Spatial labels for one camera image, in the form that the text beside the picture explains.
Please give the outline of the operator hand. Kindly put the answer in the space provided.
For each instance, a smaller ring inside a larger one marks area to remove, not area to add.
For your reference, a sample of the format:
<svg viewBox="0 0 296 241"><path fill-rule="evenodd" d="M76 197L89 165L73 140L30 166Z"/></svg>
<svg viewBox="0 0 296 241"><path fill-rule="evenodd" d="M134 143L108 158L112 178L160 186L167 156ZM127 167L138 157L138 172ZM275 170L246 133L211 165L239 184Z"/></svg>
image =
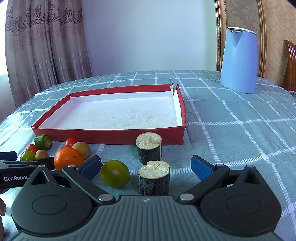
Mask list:
<svg viewBox="0 0 296 241"><path fill-rule="evenodd" d="M3 226L2 217L5 216L5 214L6 214L6 204L0 198L0 240L3 240L3 236L4 236L4 226Z"/></svg>

